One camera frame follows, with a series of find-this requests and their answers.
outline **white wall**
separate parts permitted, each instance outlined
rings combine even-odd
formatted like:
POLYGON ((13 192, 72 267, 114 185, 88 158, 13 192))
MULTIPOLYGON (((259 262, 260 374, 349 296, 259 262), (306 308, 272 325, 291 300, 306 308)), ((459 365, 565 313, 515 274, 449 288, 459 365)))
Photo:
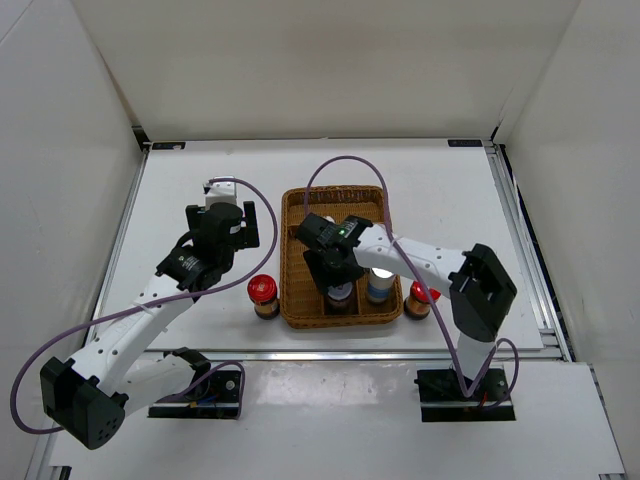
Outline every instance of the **white wall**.
POLYGON ((640 478, 637 0, 582 0, 507 152, 577 354, 640 478))
MULTIPOLYGON (((0 476, 12 479, 36 438, 11 422, 11 383, 38 346, 89 317, 140 159, 70 2, 27 3, 0 1, 0 476)), ((36 427, 38 396, 36 369, 19 398, 36 427)))
POLYGON ((74 0, 153 140, 508 134, 579 0, 74 0))

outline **white table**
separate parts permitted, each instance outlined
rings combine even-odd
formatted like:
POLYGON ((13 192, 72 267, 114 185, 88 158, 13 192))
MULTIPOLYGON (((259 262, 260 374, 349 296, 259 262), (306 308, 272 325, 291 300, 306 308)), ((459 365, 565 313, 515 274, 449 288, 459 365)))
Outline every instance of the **white table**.
MULTIPOLYGON (((531 278, 522 274, 530 266, 518 262, 485 150, 449 148, 443 140, 189 142, 184 150, 151 151, 103 313, 127 306, 146 284, 186 230, 184 206, 202 203, 205 179, 248 180, 279 215, 282 194, 305 185, 322 161, 339 154, 365 157, 380 168, 397 233, 451 248, 476 242, 494 248, 519 290, 501 333, 525 356, 548 350, 541 341, 540 306, 528 291, 531 278)), ((331 166, 318 181, 376 183, 355 163, 331 166)), ((253 198, 239 189, 239 200, 253 198)), ((264 255, 272 237, 264 207, 257 210, 262 247, 239 252, 223 282, 264 255)), ((264 268, 277 279, 278 256, 276 251, 264 268)), ((403 282, 405 293, 408 286, 403 282)), ((440 306, 455 336, 450 305, 441 299, 440 306)), ((148 419, 143 410, 93 452, 66 432, 55 435, 46 450, 52 452, 49 464, 71 466, 71 480, 596 480, 623 471, 585 365, 523 360, 512 395, 516 421, 421 423, 416 370, 449 365, 433 319, 297 331, 281 318, 258 319, 245 288, 237 287, 201 299, 139 365, 159 358, 155 350, 182 346, 207 351, 210 359, 249 360, 239 421, 148 419), (277 360, 291 352, 306 356, 290 359, 318 361, 277 360), (359 352, 377 356, 362 361, 359 352), (408 360, 416 356, 424 363, 408 360), (405 361, 389 360, 398 358, 405 361)), ((511 378, 512 363, 505 370, 511 378)))
MULTIPOLYGON (((146 284, 155 266, 187 230, 184 207, 202 204, 202 183, 234 175, 253 183, 280 215, 285 191, 306 185, 325 160, 341 154, 372 161, 390 191, 396 233, 444 247, 471 249, 485 243, 498 254, 519 294, 501 334, 522 350, 543 347, 521 265, 500 203, 484 148, 451 148, 446 140, 298 140, 187 142, 183 150, 152 150, 129 219, 122 250, 103 313, 125 308, 146 284)), ((328 167, 317 184, 377 184, 364 165, 341 162, 328 167)), ((254 199, 262 240, 259 249, 241 251, 222 282, 239 278, 266 252, 271 224, 252 192, 239 186, 238 200, 254 199)), ((279 249, 263 269, 279 281, 279 249)), ((403 281, 403 293, 410 281, 403 281)), ((457 337, 451 307, 439 305, 457 337)), ((443 352, 435 320, 413 322, 404 316, 390 324, 295 330, 282 318, 259 319, 244 286, 202 298, 173 322, 150 349, 188 346, 226 352, 443 352)))
POLYGON ((421 423, 414 363, 249 362, 239 421, 127 418, 71 480, 598 480, 622 464, 585 365, 529 362, 516 421, 421 423))

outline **jar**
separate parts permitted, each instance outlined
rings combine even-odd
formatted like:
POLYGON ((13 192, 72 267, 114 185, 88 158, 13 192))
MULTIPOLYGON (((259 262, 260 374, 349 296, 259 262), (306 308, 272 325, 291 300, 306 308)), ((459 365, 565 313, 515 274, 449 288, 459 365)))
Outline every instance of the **jar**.
MULTIPOLYGON (((437 302, 440 298, 440 292, 434 288, 429 289, 429 293, 433 297, 433 301, 437 302)), ((418 282, 411 284, 409 296, 404 301, 404 313, 412 320, 422 320, 429 315, 431 311, 431 305, 427 294, 422 288, 422 285, 418 282)))
POLYGON ((346 314, 349 313, 353 305, 355 288, 353 282, 345 283, 337 287, 329 287, 325 298, 331 310, 328 313, 346 314))
POLYGON ((269 275, 256 275, 249 280, 247 285, 249 298, 253 302, 253 308, 260 318, 271 320, 280 313, 278 303, 278 286, 269 275))
POLYGON ((387 270, 372 268, 369 271, 369 283, 367 283, 367 300, 373 304, 383 303, 391 294, 395 278, 395 274, 387 270))

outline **cable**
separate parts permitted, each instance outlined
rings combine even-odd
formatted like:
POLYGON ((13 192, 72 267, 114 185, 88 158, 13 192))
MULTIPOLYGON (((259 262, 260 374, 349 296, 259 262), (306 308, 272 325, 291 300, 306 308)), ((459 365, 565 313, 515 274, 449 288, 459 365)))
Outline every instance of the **cable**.
POLYGON ((482 400, 480 400, 480 403, 478 404, 476 409, 481 410, 482 407, 484 407, 484 404, 487 403, 487 398, 489 398, 489 392, 484 392, 484 395, 482 396, 482 400))
POLYGON ((384 226, 385 226, 385 229, 387 231, 387 236, 389 237, 389 241, 392 242, 393 246, 395 247, 395 249, 398 252, 398 254, 400 255, 400 257, 404 260, 404 262, 409 267, 409 270, 411 270, 411 273, 413 274, 413 276, 420 283, 420 285, 422 286, 423 290, 427 294, 427 299, 429 300, 429 304, 431 305, 431 309, 433 310, 433 313, 434 313, 434 315, 436 317, 436 320, 438 322, 438 326, 440 327, 440 331, 442 332, 442 336, 444 337, 444 341, 447 344, 447 348, 449 350, 449 353, 451 354, 451 360, 453 362, 454 370, 456 371, 456 375, 458 377, 458 384, 460 385, 460 391, 462 392, 462 395, 465 398, 470 398, 473 395, 473 392, 478 387, 478 384, 484 378, 485 374, 489 370, 489 368, 491 366, 491 360, 493 359, 493 356, 496 354, 497 348, 501 343, 508 343, 511 346, 511 348, 513 349, 514 358, 515 358, 515 368, 514 368, 514 373, 513 373, 513 379, 511 380, 511 385, 509 386, 509 389, 507 390, 507 394, 505 395, 505 397, 502 398, 501 400, 499 400, 498 402, 494 403, 493 405, 491 405, 491 408, 497 407, 498 405, 500 405, 503 401, 505 401, 509 397, 509 395, 513 391, 513 387, 515 387, 515 383, 516 383, 516 381, 518 379, 518 372, 519 372, 519 368, 520 368, 520 362, 519 362, 519 357, 518 357, 516 346, 511 340, 509 340, 507 338, 498 339, 496 341, 495 346, 493 347, 491 352, 489 352, 489 355, 487 356, 486 360, 482 364, 482 367, 480 368, 480 371, 478 372, 478 375, 473 380, 473 382, 471 382, 471 385, 469 387, 467 387, 467 383, 466 383, 465 377, 462 374, 462 368, 460 366, 460 360, 458 359, 458 354, 456 352, 455 346, 453 345, 453 340, 451 339, 451 335, 449 335, 449 331, 447 330, 447 326, 445 325, 444 320, 442 318, 442 315, 440 314, 440 310, 438 309, 438 306, 436 305, 436 302, 433 300, 433 297, 431 296, 431 292, 429 292, 429 288, 427 286, 427 283, 424 281, 424 279, 422 278, 422 275, 420 275, 420 272, 415 267, 415 265, 413 264, 411 259, 407 256, 405 251, 402 249, 402 247, 400 246, 399 242, 394 242, 393 230, 391 228, 391 214, 389 212, 389 190, 387 188, 386 182, 384 181, 384 178, 382 178, 382 174, 380 173, 380 170, 378 170, 376 168, 376 166, 373 163, 371 163, 370 161, 365 160, 364 158, 361 158, 361 157, 356 157, 354 155, 340 155, 338 157, 334 157, 334 158, 332 158, 330 160, 327 160, 326 162, 324 162, 322 165, 320 165, 318 167, 318 169, 313 173, 313 175, 309 179, 309 183, 307 183, 307 187, 306 187, 305 192, 304 192, 304 212, 305 212, 305 215, 309 214, 309 192, 311 191, 311 184, 313 183, 315 178, 318 176, 318 174, 325 167, 327 167, 328 165, 330 165, 330 164, 332 164, 334 162, 340 161, 340 160, 355 160, 357 162, 364 163, 369 168, 371 168, 371 170, 373 170, 373 172, 378 177, 378 180, 380 181, 380 185, 382 186, 382 192, 383 192, 384 226))
POLYGON ((202 400, 196 400, 196 405, 204 405, 205 403, 213 403, 215 404, 215 400, 218 398, 217 395, 211 395, 210 397, 203 398, 202 400))
MULTIPOLYGON (((236 285, 239 285, 239 284, 247 281, 248 279, 250 279, 253 275, 255 275, 267 263, 269 258, 271 258, 271 255, 273 254, 273 252, 274 252, 274 250, 276 248, 276 244, 278 243, 278 220, 276 218, 276 214, 273 211, 273 208, 271 208, 271 204, 269 203, 269 201, 265 198, 265 196, 262 193, 260 193, 260 191, 256 187, 251 185, 249 182, 246 182, 246 181, 241 180, 239 178, 222 177, 222 178, 216 178, 215 180, 216 181, 220 181, 220 182, 234 182, 234 183, 239 183, 240 185, 244 185, 245 187, 247 187, 250 190, 252 190, 253 193, 255 193, 260 198, 260 200, 262 200, 262 202, 264 203, 265 207, 267 207, 267 210, 269 211, 269 215, 271 216, 271 222, 273 223, 273 240, 271 241, 271 245, 269 247, 269 251, 267 252, 267 254, 264 256, 264 258, 260 261, 260 263, 258 263, 258 265, 253 270, 251 270, 249 273, 247 273, 243 277, 239 278, 238 280, 234 280, 233 282, 230 282, 230 283, 228 283, 226 285, 222 285, 220 287, 211 288, 211 289, 209 289, 209 290, 207 290, 205 292, 194 292, 194 293, 186 292, 186 293, 181 293, 181 294, 178 294, 178 295, 172 295, 170 297, 158 298, 158 299, 155 299, 155 300, 153 300, 151 302, 145 303, 144 304, 145 307, 151 308, 151 307, 155 307, 155 306, 160 305, 160 304, 174 302, 176 300, 181 300, 183 298, 200 298, 200 297, 204 297, 206 295, 212 295, 214 293, 218 293, 218 292, 222 292, 224 290, 228 290, 229 288, 235 287, 236 285)), ((18 371, 18 374, 16 375, 15 380, 13 381, 13 385, 11 386, 11 394, 10 394, 10 397, 9 397, 9 409, 11 410, 11 418, 13 419, 13 422, 16 424, 16 426, 20 430, 22 430, 23 432, 30 433, 30 434, 33 434, 33 435, 45 435, 45 434, 49 434, 49 433, 60 432, 61 430, 63 430, 62 427, 53 427, 53 428, 44 428, 44 429, 32 428, 32 427, 26 425, 22 421, 22 418, 20 418, 20 414, 18 413, 18 388, 20 387, 20 383, 22 382, 22 379, 24 378, 25 374, 27 373, 27 370, 29 370, 31 365, 33 365, 33 363, 38 359, 38 357, 40 355, 42 355, 52 345, 55 345, 60 340, 68 337, 69 335, 73 335, 76 332, 80 332, 82 330, 86 330, 89 327, 91 327, 92 325, 99 325, 101 323, 109 322, 109 321, 116 320, 116 319, 119 319, 119 318, 122 318, 122 317, 127 317, 129 315, 133 315, 134 313, 138 313, 138 312, 140 312, 142 310, 143 310, 142 306, 136 306, 136 307, 128 308, 126 310, 122 310, 121 312, 112 313, 111 315, 107 315, 105 317, 101 317, 101 318, 97 318, 95 320, 91 320, 91 321, 89 321, 87 323, 83 323, 81 325, 76 325, 75 327, 72 327, 72 328, 70 328, 68 330, 65 330, 64 332, 60 333, 59 335, 56 335, 51 340, 49 340, 44 345, 42 345, 40 348, 38 348, 27 359, 25 364, 20 368, 20 370, 18 371)), ((238 362, 227 362, 227 364, 228 365, 239 366, 240 369, 244 372, 244 369, 242 368, 242 366, 238 362)), ((208 378, 208 375, 210 375, 211 372, 214 372, 214 371, 215 371, 215 367, 214 367, 214 369, 209 370, 209 372, 207 372, 207 375, 202 376, 199 380, 194 382, 193 385, 190 385, 187 390, 185 390, 184 392, 181 393, 181 395, 186 393, 186 392, 189 392, 192 388, 195 388, 197 385, 200 384, 201 381, 203 381, 205 378, 208 378)), ((244 390, 244 380, 242 380, 242 382, 241 382, 241 392, 240 392, 241 394, 242 394, 243 390, 244 390)))

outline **black bracket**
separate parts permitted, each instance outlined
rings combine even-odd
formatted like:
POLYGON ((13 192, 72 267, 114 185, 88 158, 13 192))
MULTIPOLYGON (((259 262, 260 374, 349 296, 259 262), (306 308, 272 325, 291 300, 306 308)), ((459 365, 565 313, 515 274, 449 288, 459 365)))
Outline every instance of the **black bracket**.
POLYGON ((186 142, 153 142, 151 150, 184 150, 186 142))
POLYGON ((158 276, 176 280, 180 290, 201 292, 211 288, 231 269, 236 251, 260 246, 253 202, 244 202, 244 212, 224 202, 214 203, 209 210, 189 205, 186 215, 189 231, 156 271, 158 276))
POLYGON ((207 390, 198 400, 184 397, 158 402, 149 407, 149 418, 200 418, 230 420, 238 418, 240 382, 238 370, 219 370, 209 377, 207 390))
POLYGON ((133 135, 136 137, 136 142, 138 142, 140 151, 144 152, 144 150, 151 144, 151 140, 149 140, 144 128, 142 128, 142 125, 133 125, 131 130, 133 130, 133 135))
POLYGON ((89 450, 107 443, 124 421, 125 394, 108 397, 98 387, 97 377, 88 380, 71 368, 73 359, 62 363, 51 358, 40 370, 45 413, 89 450))
POLYGON ((518 290, 486 245, 476 244, 459 272, 449 275, 449 298, 456 327, 479 342, 494 342, 518 290))
MULTIPOLYGON (((207 373, 211 369, 211 362, 207 360, 207 357, 202 355, 197 350, 192 350, 187 347, 179 348, 178 350, 174 350, 172 352, 165 352, 164 356, 173 355, 174 357, 180 357, 189 365, 191 368, 195 370, 193 374, 193 378, 191 379, 191 383, 194 383, 200 377, 202 377, 205 373, 207 373)), ((195 387, 191 392, 187 393, 184 398, 188 400, 198 400, 202 398, 207 390, 209 389, 210 380, 207 379, 204 382, 200 383, 197 387, 195 387)))
POLYGON ((491 422, 516 419, 510 399, 495 408, 485 407, 502 400, 507 393, 507 380, 501 368, 489 369, 471 398, 462 395, 456 372, 450 368, 418 370, 414 383, 418 385, 420 393, 423 422, 491 422))

